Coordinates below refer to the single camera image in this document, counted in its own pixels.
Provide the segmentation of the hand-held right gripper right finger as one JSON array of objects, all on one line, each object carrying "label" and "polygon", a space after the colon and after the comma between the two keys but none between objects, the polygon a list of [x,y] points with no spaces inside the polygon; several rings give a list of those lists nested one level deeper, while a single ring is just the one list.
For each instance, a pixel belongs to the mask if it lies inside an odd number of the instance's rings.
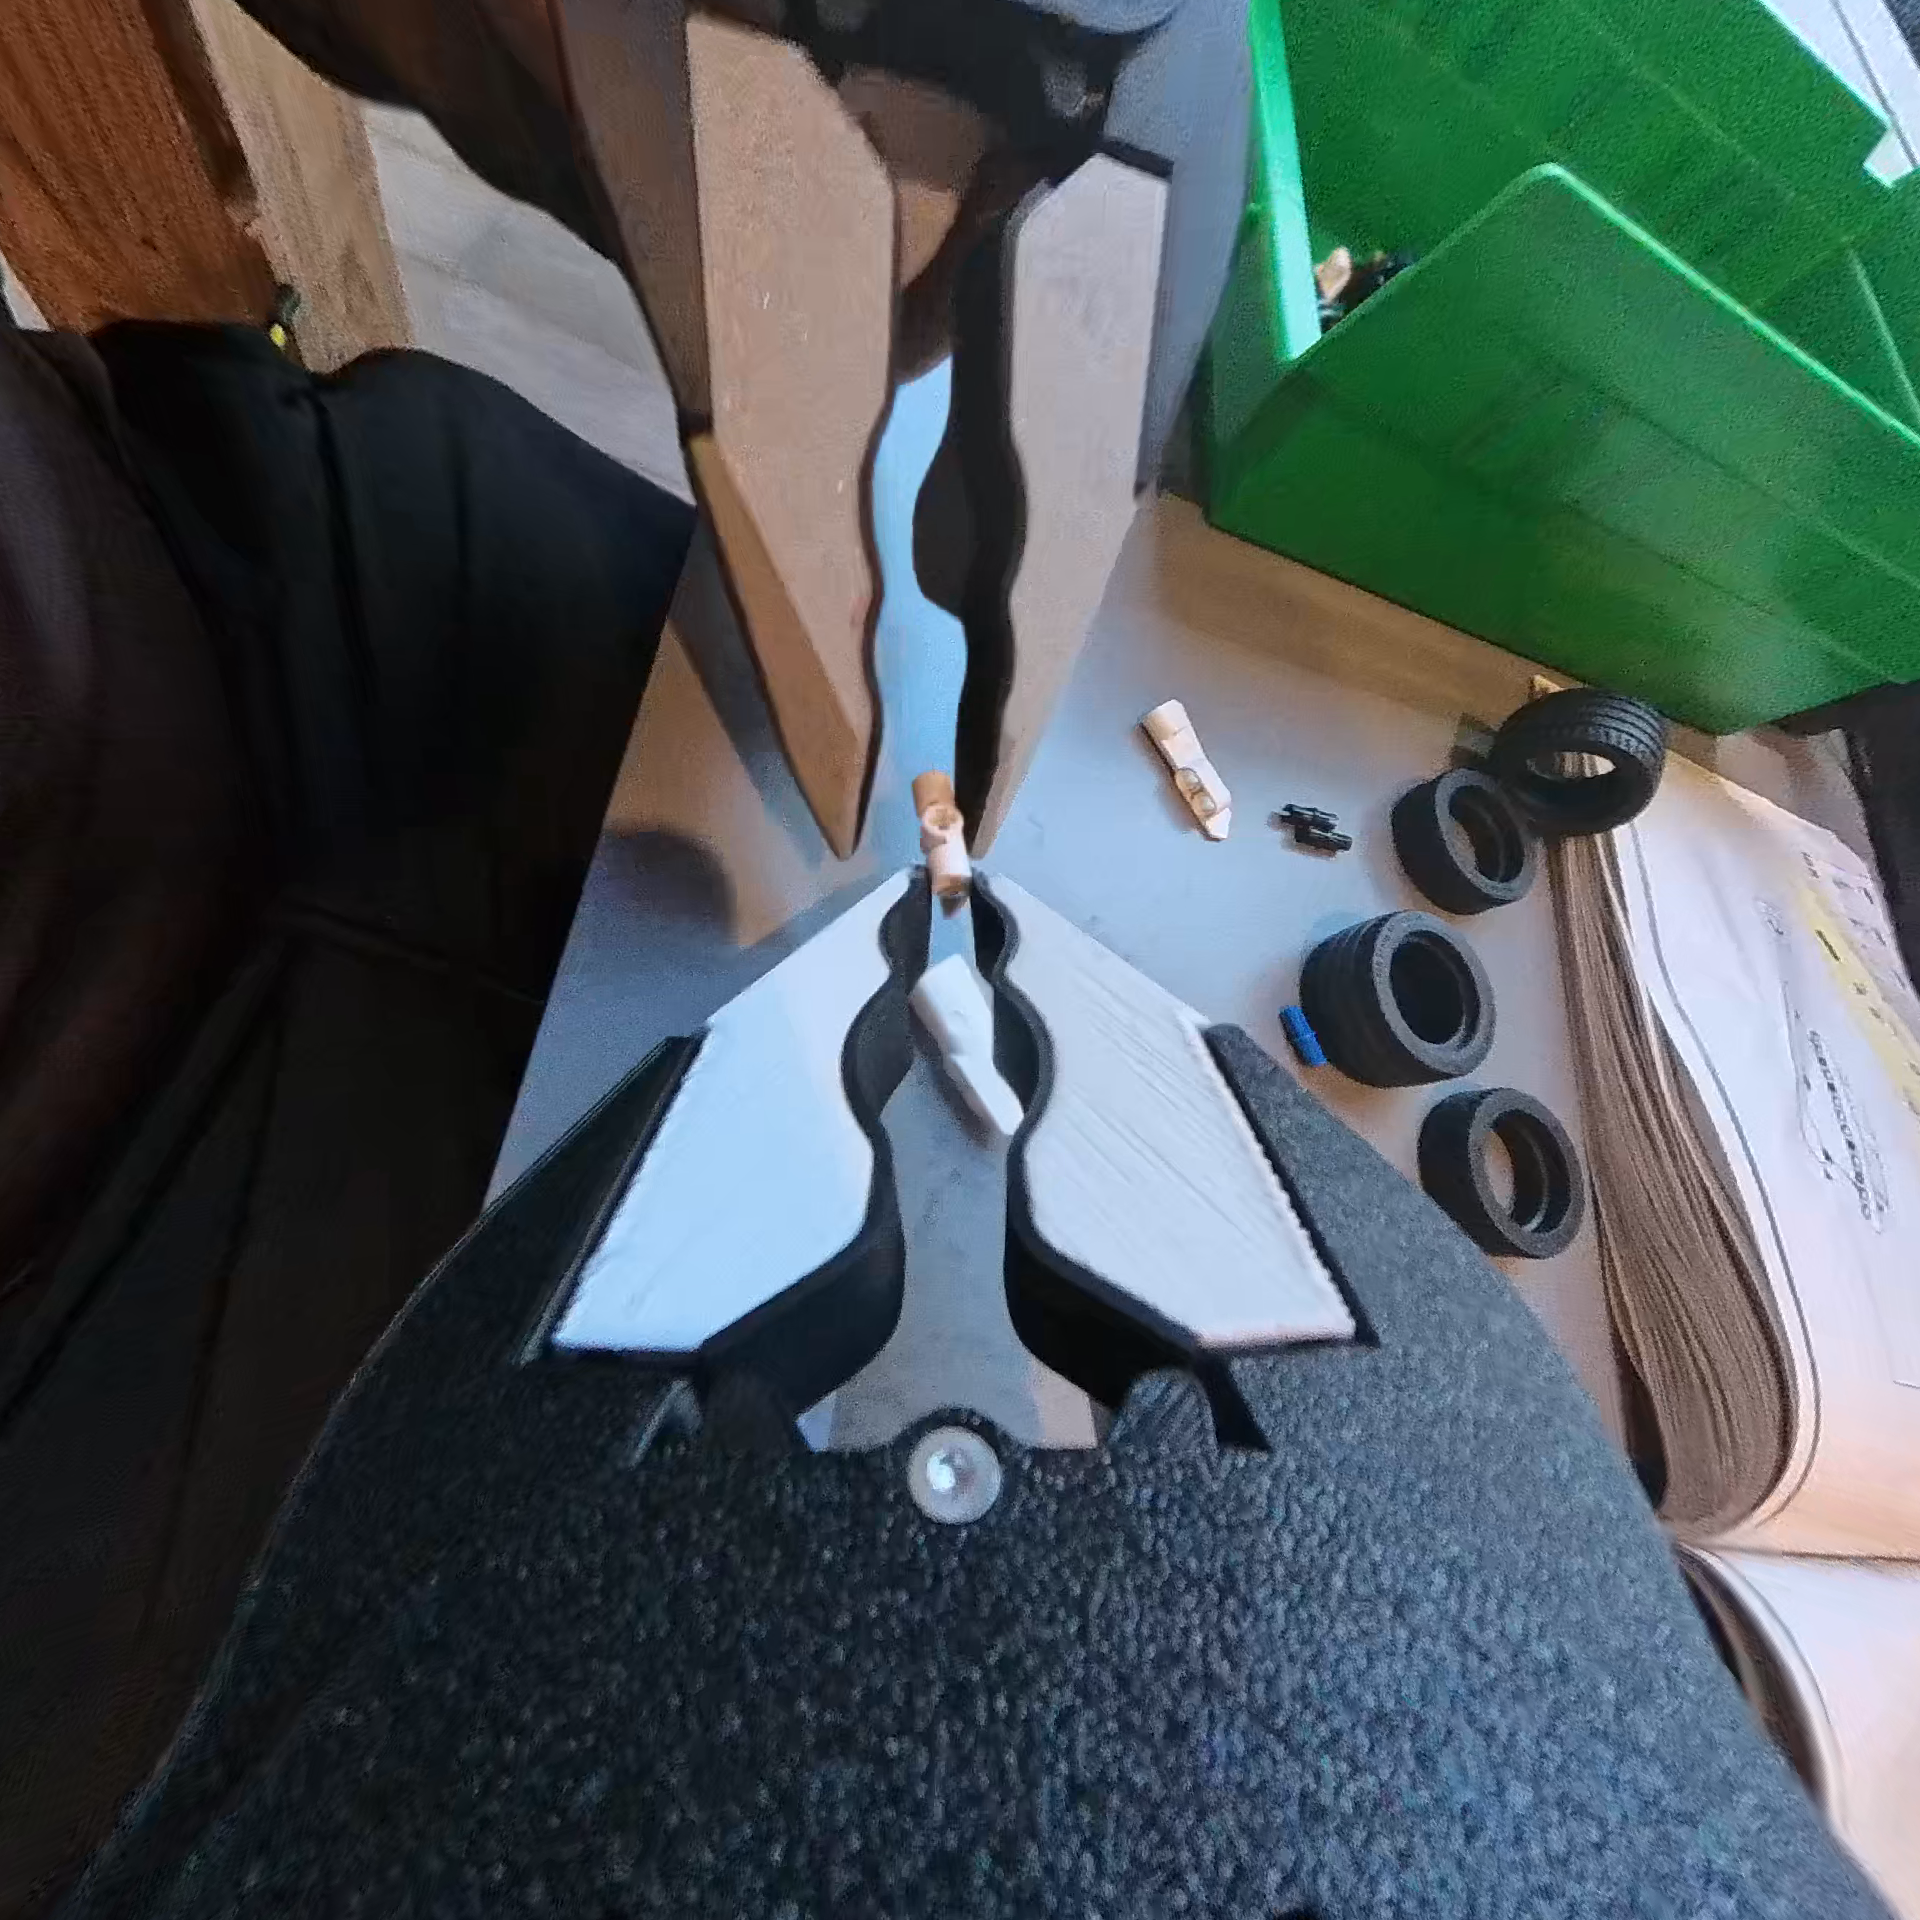
[{"label": "hand-held right gripper right finger", "polygon": [[1354,1310],[1211,1058],[1206,1015],[1010,877],[986,877],[978,904],[1000,927],[1010,1035],[1034,1060],[1010,1221],[1046,1269],[1198,1355],[1351,1342]]}]

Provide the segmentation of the black rubber toy tire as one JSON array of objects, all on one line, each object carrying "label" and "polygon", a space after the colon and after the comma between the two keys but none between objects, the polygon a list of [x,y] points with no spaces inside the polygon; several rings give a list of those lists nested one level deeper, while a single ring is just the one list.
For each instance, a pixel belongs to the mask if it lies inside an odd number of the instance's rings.
[{"label": "black rubber toy tire", "polygon": [[1387,826],[1411,883],[1460,917],[1523,900],[1542,873],[1542,837],[1499,781],[1470,768],[1404,790]]},{"label": "black rubber toy tire", "polygon": [[1418,910],[1345,925],[1303,959],[1301,1006],[1329,1060],[1378,1090],[1444,1083],[1496,1045],[1496,990],[1453,927]]},{"label": "black rubber toy tire", "polygon": [[1659,794],[1669,722],[1638,697],[1557,690],[1515,709],[1486,751],[1486,771],[1547,840],[1600,837],[1633,821]]},{"label": "black rubber toy tire", "polygon": [[1547,1260],[1587,1219],[1587,1173],[1562,1116],[1526,1090],[1453,1090],[1418,1144],[1421,1184],[1492,1258]]}]

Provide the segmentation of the person's torso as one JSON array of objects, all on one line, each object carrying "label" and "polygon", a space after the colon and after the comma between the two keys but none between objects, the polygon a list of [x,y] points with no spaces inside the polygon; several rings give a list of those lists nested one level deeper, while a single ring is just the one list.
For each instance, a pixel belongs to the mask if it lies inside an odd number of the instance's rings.
[{"label": "person's torso", "polygon": [[256,329],[5,327],[5,1339],[130,1152],[263,900],[215,566],[178,471]]}]

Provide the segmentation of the grey desk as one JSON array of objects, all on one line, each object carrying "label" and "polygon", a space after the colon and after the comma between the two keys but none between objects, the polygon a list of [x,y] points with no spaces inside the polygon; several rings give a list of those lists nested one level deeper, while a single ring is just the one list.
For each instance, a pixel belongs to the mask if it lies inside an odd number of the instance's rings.
[{"label": "grey desk", "polygon": [[[1397,865],[1392,802],[1496,722],[1427,714],[1187,632],[1154,608],[1146,560],[1133,525],[986,869],[1301,1070],[1281,1006],[1298,1003],[1303,953],[1342,925],[1427,907]],[[914,595],[882,611],[880,639],[882,759],[865,840],[836,857],[751,685],[710,531],[696,531],[491,1196],[660,1039],[700,1027],[914,856],[907,782],[955,740],[963,639]],[[1225,841],[1197,826],[1139,732],[1165,697],[1190,709],[1234,796]],[[1334,813],[1354,848],[1301,848],[1272,821],[1289,802]],[[830,1446],[870,1446],[959,1403],[1022,1444],[1092,1444],[1087,1394],[1046,1372],[1010,1325],[1002,1152],[923,1051],[882,1123],[904,1219],[901,1321],[815,1431]]]}]

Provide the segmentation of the small white toy connector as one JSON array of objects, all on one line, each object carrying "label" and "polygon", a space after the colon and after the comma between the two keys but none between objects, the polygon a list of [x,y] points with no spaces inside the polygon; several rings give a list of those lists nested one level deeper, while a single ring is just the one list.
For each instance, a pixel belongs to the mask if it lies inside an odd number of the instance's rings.
[{"label": "small white toy connector", "polygon": [[955,917],[975,895],[975,856],[966,848],[966,815],[947,771],[923,771],[912,781],[918,813],[922,862],[934,904]]}]

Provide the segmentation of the wooden beam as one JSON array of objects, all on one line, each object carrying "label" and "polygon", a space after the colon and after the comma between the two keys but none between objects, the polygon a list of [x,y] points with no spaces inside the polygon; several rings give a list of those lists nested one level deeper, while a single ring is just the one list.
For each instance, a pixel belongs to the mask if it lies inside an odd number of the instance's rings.
[{"label": "wooden beam", "polygon": [[5,2],[5,272],[42,324],[414,344],[365,113],[239,2]]}]

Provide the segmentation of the green plastic bin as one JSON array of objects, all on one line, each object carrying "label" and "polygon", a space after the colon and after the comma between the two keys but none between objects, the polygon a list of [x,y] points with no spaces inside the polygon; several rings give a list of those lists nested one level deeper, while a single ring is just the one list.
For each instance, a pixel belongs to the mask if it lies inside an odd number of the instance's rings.
[{"label": "green plastic bin", "polygon": [[1763,2],[1255,2],[1210,521],[1696,732],[1917,681],[1917,174]]}]

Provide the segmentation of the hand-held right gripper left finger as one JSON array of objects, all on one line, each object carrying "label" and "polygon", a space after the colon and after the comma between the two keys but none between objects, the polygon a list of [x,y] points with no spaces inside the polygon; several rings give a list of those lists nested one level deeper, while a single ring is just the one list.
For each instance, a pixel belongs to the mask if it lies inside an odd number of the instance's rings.
[{"label": "hand-held right gripper left finger", "polygon": [[901,869],[722,1003],[571,1265],[551,1344],[714,1355],[898,1224],[882,1110],[912,1065],[922,873]]}]

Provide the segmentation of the white toy brick piece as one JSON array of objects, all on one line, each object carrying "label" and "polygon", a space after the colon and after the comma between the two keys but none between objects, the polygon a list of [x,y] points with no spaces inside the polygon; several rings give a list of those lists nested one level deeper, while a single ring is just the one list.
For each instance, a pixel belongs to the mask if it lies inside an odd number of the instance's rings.
[{"label": "white toy brick piece", "polygon": [[1022,1100],[995,1065],[995,1013],[975,964],[959,953],[936,959],[914,982],[907,1006],[975,1121],[995,1140],[1016,1140]]},{"label": "white toy brick piece", "polygon": [[1225,841],[1234,826],[1234,796],[1211,763],[1190,709],[1180,697],[1165,697],[1139,714],[1139,732],[1158,754],[1165,776],[1190,805],[1197,826],[1211,841]]}]

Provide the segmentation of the person's legs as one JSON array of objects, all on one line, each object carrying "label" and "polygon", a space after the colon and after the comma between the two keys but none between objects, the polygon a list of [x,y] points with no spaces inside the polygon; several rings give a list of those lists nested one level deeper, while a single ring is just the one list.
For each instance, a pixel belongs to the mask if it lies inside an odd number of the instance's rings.
[{"label": "person's legs", "polygon": [[694,538],[491,376],[268,348],[198,366],[219,447],[178,471],[263,900],[5,1339],[5,1917],[146,1781],[329,1407],[485,1207]]}]

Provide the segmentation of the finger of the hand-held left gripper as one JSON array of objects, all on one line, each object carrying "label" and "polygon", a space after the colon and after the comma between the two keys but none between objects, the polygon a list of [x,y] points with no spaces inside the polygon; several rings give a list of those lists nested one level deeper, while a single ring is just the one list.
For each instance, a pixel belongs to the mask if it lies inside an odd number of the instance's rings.
[{"label": "finger of the hand-held left gripper", "polygon": [[694,479],[791,773],[834,856],[880,754],[873,458],[892,409],[898,201],[793,42],[687,20],[710,321]]},{"label": "finger of the hand-held left gripper", "polygon": [[1028,193],[957,283],[918,583],[963,631],[955,790],[1005,826],[1136,518],[1165,179],[1095,152]]}]

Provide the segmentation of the open instruction book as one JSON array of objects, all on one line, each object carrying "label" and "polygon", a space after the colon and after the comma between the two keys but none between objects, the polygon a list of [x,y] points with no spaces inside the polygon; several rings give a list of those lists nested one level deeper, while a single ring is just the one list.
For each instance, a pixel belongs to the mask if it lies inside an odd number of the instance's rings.
[{"label": "open instruction book", "polygon": [[1547,869],[1659,1518],[1763,1726],[1917,1917],[1917,991],[1877,877],[1686,758]]}]

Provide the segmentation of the tan wooden board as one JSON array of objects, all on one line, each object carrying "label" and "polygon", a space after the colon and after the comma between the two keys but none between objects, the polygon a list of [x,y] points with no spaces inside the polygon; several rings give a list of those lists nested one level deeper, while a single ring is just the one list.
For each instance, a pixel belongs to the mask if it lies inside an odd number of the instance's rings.
[{"label": "tan wooden board", "polygon": [[1136,531],[1151,547],[1151,599],[1187,632],[1427,714],[1501,722],[1536,690],[1536,664],[1230,538],[1182,495],[1155,495]]}]

